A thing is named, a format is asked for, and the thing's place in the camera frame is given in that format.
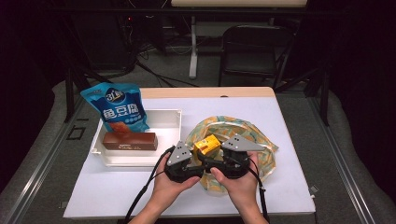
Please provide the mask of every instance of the wooden table edge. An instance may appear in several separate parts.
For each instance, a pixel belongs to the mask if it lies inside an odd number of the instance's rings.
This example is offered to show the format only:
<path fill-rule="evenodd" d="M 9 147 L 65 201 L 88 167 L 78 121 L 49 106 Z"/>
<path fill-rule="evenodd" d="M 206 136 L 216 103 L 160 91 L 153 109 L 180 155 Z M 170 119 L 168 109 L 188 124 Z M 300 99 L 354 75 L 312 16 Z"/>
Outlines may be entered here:
<path fill-rule="evenodd" d="M 204 97 L 275 97 L 270 87 L 141 88 L 143 99 Z"/>

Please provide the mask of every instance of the gray gripper jaw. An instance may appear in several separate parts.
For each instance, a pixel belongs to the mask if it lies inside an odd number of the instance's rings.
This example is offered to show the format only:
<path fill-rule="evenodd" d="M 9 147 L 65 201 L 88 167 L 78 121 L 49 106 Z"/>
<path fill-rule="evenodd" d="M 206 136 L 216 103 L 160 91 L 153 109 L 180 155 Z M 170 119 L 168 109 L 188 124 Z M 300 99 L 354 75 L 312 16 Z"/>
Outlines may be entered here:
<path fill-rule="evenodd" d="M 187 148 L 186 144 L 179 141 L 169 157 L 167 162 L 168 165 L 173 165 L 181 161 L 189 160 L 192 157 L 190 150 Z"/>
<path fill-rule="evenodd" d="M 222 147 L 232 151 L 263 151 L 264 147 L 247 140 L 245 137 L 236 134 L 221 144 Z"/>

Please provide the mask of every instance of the yellow object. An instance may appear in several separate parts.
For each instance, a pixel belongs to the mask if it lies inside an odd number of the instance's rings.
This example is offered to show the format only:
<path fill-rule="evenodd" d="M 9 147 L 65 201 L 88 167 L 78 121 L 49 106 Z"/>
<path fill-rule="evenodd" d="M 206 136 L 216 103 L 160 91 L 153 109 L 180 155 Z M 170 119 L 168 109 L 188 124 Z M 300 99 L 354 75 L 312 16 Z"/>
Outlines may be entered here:
<path fill-rule="evenodd" d="M 202 154 L 208 156 L 209 152 L 212 152 L 216 149 L 219 149 L 220 147 L 220 142 L 219 140 L 215 137 L 215 135 L 210 134 L 208 137 L 206 137 L 205 139 L 197 142 L 194 144 L 194 146 L 197 149 L 200 149 Z"/>

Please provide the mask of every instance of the blue snack bag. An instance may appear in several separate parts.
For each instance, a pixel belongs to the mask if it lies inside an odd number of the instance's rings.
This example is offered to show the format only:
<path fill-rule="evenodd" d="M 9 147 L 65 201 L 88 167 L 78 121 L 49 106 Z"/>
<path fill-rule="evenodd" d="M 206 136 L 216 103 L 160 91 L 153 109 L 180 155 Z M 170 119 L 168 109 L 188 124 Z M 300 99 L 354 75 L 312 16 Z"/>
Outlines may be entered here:
<path fill-rule="evenodd" d="M 81 96 L 101 115 L 110 133 L 143 133 L 149 126 L 140 89 L 132 83 L 100 83 Z"/>

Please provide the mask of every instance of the wrist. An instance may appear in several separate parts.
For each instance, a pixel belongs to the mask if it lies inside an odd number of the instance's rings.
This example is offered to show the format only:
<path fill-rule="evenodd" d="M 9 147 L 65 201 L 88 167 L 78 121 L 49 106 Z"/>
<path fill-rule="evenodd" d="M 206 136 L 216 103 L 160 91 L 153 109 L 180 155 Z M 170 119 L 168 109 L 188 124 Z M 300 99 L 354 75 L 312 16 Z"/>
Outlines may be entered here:
<path fill-rule="evenodd" d="M 154 216 L 160 216 L 163 211 L 165 211 L 166 208 L 164 208 L 161 204 L 155 203 L 152 201 L 148 201 L 146 204 L 145 210 L 150 212 Z"/>
<path fill-rule="evenodd" d="M 259 206 L 248 204 L 237 208 L 245 224 L 267 224 L 268 222 L 262 215 Z"/>
<path fill-rule="evenodd" d="M 231 201 L 233 201 L 233 204 L 235 205 L 235 208 L 239 211 L 239 213 L 248 212 L 259 208 L 259 206 L 257 205 L 255 194 L 245 194 L 243 195 L 243 197 L 240 197 L 241 195 L 242 193 L 239 193 L 239 197 L 235 197 L 235 194 L 230 195 Z"/>

